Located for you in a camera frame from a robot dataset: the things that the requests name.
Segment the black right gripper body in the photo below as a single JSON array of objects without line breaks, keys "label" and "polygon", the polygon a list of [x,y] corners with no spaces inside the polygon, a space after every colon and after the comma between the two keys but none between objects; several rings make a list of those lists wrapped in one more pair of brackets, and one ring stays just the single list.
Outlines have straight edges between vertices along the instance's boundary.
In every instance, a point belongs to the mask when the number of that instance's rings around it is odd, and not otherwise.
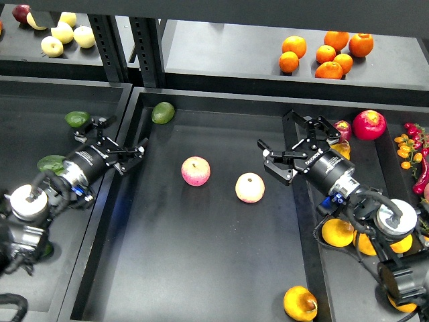
[{"label": "black right gripper body", "polygon": [[294,168],[326,197],[346,199],[361,187],[353,178],[355,165],[336,150],[319,148],[306,159],[294,160]]}]

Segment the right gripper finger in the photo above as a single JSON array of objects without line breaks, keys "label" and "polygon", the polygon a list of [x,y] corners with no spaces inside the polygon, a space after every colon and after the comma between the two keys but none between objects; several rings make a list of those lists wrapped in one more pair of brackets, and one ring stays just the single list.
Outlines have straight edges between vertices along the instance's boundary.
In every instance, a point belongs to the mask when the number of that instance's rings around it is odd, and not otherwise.
[{"label": "right gripper finger", "polygon": [[291,184],[298,173],[294,166],[294,161],[305,160],[308,157],[305,152],[273,151],[261,139],[257,140],[257,146],[262,150],[265,171],[286,186]]},{"label": "right gripper finger", "polygon": [[306,137],[296,144],[295,148],[327,150],[331,145],[339,143],[341,138],[339,130],[323,116],[318,116],[315,119],[311,116],[303,117],[293,111],[292,119],[306,131]]}]

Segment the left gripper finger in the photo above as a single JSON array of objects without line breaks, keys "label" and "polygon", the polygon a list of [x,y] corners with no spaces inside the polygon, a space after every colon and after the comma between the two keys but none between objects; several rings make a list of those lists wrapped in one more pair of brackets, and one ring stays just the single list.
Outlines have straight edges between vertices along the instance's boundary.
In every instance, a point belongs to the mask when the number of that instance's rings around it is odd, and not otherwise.
[{"label": "left gripper finger", "polygon": [[119,174],[125,174],[143,160],[148,142],[148,138],[143,138],[133,148],[107,148],[106,165],[114,168]]},{"label": "left gripper finger", "polygon": [[74,130],[74,139],[77,142],[82,144],[86,144],[88,142],[87,134],[92,130],[96,131],[95,143],[98,146],[103,145],[103,141],[105,140],[104,130],[114,124],[116,121],[116,116],[113,115],[109,118],[100,117],[97,120],[95,118],[91,118],[88,121],[84,122],[80,127]]}]

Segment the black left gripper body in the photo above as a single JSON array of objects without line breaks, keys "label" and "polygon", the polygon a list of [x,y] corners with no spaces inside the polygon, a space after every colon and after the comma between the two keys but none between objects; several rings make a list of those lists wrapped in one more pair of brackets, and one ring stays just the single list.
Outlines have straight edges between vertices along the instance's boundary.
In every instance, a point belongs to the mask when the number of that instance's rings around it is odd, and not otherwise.
[{"label": "black left gripper body", "polygon": [[116,149],[111,140],[82,145],[64,159],[62,178],[71,186],[90,186],[117,163]]}]

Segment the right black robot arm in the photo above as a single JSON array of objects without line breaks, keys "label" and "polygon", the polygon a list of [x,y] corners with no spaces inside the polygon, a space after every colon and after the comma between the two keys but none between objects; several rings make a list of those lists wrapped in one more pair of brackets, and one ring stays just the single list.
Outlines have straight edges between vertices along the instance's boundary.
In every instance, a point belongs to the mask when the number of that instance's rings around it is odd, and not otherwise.
[{"label": "right black robot arm", "polygon": [[316,210],[322,222],[343,216],[358,236],[366,235],[379,259],[376,280],[397,306],[415,304],[428,320],[428,245],[419,226],[427,206],[413,207],[389,199],[379,189],[357,181],[355,165],[332,148],[340,132],[323,116],[302,117],[291,110],[283,117],[284,131],[300,126],[306,137],[276,152],[262,140],[265,171],[285,185],[301,176],[325,197]]}]

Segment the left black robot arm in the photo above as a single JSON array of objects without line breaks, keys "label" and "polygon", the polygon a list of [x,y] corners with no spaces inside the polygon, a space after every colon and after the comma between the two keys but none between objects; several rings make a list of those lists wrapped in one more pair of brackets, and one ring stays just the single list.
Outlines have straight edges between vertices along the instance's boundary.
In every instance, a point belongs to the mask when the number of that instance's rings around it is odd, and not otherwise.
[{"label": "left black robot arm", "polygon": [[114,117],[89,119],[74,131],[81,146],[61,160],[62,171],[42,170],[29,184],[1,195],[1,274],[34,265],[53,252],[49,240],[52,222],[67,209],[88,209],[96,194],[92,184],[114,168],[125,174],[142,161],[148,139],[135,147],[121,147],[104,135]]}]

